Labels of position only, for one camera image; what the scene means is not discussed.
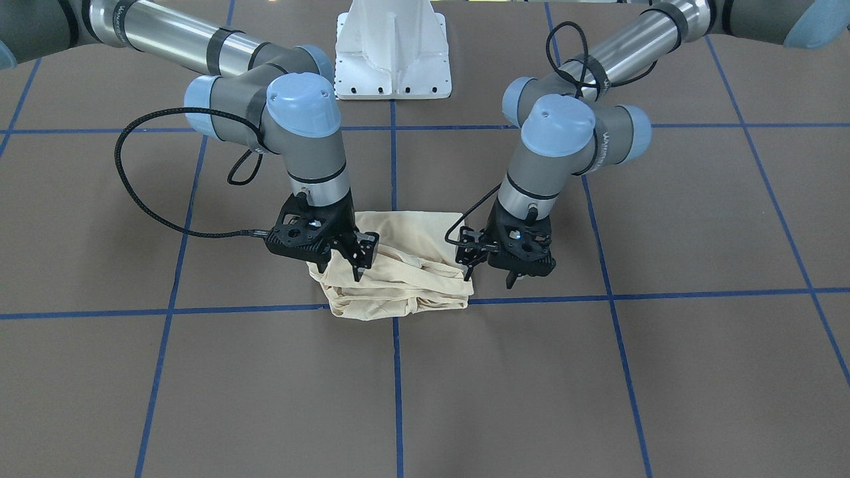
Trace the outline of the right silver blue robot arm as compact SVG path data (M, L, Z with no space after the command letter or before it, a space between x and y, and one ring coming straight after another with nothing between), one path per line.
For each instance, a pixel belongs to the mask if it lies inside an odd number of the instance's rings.
M2 67L89 44L146 52L197 73L183 106L152 112L122 130L114 151L118 175L137 206L185 235L203 233L155 214L131 187L122 149L147 121L185 115L211 139L245 146L259 159L284 160L292 192L273 227L236 230L270 253L315 264L324 272L337 251L353 278L373 266L379 234L355 223L353 197L330 58L311 45L283 48L152 1L3 1Z

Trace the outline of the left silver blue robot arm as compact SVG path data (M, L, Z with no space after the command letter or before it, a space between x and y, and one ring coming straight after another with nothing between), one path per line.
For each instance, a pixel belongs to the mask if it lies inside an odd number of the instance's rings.
M552 72L518 78L504 91L502 112L520 140L491 191L486 226L463 226L458 238L452 231L444 237L456 247L464 278L487 263L507 270L511 288L522 276L555 269L550 214L568 179L634 160L651 143L643 110L598 105L612 88L643 78L668 52L711 33L815 49L847 27L847 1L655 1L597 46L580 33L582 52L564 63L552 57L551 31L545 51Z

